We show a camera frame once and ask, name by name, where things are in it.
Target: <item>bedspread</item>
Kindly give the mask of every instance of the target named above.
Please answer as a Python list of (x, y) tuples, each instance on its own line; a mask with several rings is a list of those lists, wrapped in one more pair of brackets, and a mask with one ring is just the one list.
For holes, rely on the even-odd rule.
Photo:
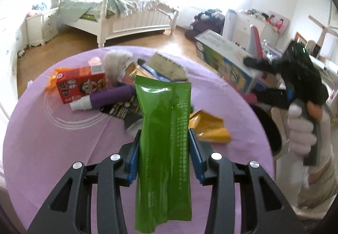
[[(103, 0), (65, 0), (60, 4), (60, 15), (66, 22), (76, 22), (84, 14), (100, 19)], [(125, 18), (136, 12), (158, 10), (174, 17), (176, 9), (166, 0), (108, 0), (106, 18)]]

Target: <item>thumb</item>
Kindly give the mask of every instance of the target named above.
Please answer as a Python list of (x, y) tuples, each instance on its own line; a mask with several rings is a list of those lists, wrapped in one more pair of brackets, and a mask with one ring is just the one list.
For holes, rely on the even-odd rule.
[(306, 104), (306, 108), (308, 110), (308, 113), (312, 118), (314, 118), (318, 123), (321, 122), (323, 118), (323, 109), (319, 105), (313, 104), (313, 102), (308, 101)]

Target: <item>green plastic package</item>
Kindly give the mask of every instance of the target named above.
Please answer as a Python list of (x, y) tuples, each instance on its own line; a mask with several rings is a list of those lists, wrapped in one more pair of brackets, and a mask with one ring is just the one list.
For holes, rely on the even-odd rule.
[(190, 83), (136, 76), (143, 114), (135, 229), (153, 233), (168, 220), (191, 220), (188, 124)]

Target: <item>silver screw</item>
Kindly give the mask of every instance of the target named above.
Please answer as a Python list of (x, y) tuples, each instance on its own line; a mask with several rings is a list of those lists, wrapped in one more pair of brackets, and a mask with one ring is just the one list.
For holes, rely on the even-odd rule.
[(81, 167), (82, 167), (82, 163), (81, 162), (76, 162), (76, 163), (73, 164), (73, 168), (74, 169), (79, 169)]
[(214, 160), (220, 160), (222, 159), (222, 154), (214, 152), (213, 154), (211, 154), (211, 158), (213, 158)]
[(259, 168), (259, 163), (256, 162), (256, 161), (251, 161), (251, 162), (250, 162), (250, 166), (251, 166), (252, 168)]
[(110, 159), (112, 161), (118, 161), (121, 158), (121, 156), (119, 154), (113, 154), (112, 156), (110, 156)]

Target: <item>white cap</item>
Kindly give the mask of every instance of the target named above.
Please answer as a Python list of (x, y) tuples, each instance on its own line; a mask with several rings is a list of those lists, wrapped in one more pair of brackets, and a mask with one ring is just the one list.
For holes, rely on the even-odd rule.
[(72, 111), (92, 109), (90, 95), (83, 96), (80, 100), (71, 102), (70, 107), (72, 108)]

